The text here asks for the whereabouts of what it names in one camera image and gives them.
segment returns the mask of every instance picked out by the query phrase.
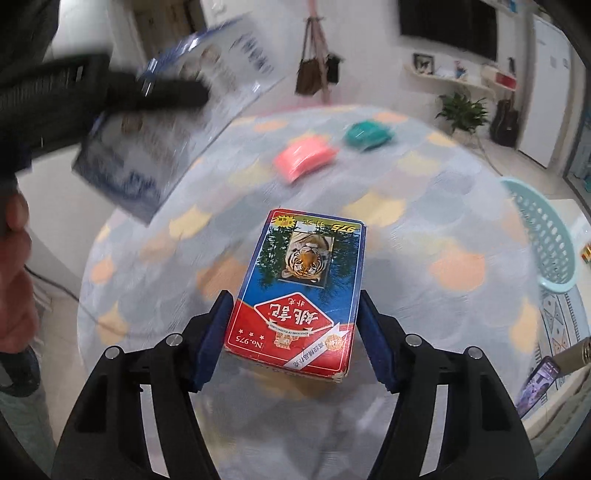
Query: box of playing cards with tiger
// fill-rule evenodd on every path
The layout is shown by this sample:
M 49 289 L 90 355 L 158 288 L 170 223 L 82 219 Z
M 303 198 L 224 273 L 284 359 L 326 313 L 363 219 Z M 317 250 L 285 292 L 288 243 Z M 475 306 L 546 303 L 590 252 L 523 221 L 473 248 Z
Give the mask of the box of playing cards with tiger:
M 364 247 L 358 220 L 273 210 L 225 348 L 270 367 L 341 381 L 349 369 Z

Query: television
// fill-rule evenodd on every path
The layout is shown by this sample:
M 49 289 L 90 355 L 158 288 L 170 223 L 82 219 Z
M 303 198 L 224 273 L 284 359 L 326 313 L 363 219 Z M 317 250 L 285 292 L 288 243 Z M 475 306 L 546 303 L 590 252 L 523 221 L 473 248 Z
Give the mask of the television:
M 402 35 L 446 43 L 496 61 L 496 8 L 481 0 L 398 0 Z

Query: tiger picture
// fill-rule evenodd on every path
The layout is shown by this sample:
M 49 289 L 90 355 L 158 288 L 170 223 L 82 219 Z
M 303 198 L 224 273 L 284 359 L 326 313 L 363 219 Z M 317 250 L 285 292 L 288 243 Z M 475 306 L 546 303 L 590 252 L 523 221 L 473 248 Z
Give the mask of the tiger picture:
M 294 231 L 285 254 L 281 279 L 324 287 L 334 239 L 317 233 Z

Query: polka dot tablecloth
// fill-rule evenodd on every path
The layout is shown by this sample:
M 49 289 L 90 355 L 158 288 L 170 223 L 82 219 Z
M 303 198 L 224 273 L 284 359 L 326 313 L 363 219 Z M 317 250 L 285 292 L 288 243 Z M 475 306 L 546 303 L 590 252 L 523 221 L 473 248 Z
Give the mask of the polka dot tablecloth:
M 368 118 L 392 126 L 395 141 L 359 153 L 343 137 Z M 337 159 L 288 185 L 273 158 L 309 135 L 338 148 Z M 221 289 L 236 296 L 267 214 L 278 207 L 364 221 L 362 288 L 379 311 L 437 348 L 480 346 L 517 395 L 537 338 L 539 292 L 516 209 L 498 179 L 449 137 L 365 106 L 240 118 L 195 159 L 150 226 L 115 212 L 83 280 L 81 302 L 96 318 L 79 310 L 87 368 L 111 344 L 133 351 L 182 331 Z M 395 400 L 375 380 L 359 337 L 341 384 L 222 353 L 193 398 L 225 480 L 365 479 Z M 439 398 L 432 437 L 443 431 L 444 405 Z M 152 464 L 165 471 L 155 432 L 146 435 Z M 430 447 L 424 469 L 436 461 Z

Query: human hand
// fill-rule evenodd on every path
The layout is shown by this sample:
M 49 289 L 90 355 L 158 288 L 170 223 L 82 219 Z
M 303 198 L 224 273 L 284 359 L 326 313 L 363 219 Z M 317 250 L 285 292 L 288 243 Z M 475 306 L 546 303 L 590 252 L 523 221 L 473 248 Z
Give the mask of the human hand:
M 6 206 L 8 233 L 0 239 L 0 352 L 23 351 L 39 328 L 33 300 L 33 282 L 24 270 L 31 238 L 24 230 L 29 207 L 21 194 Z

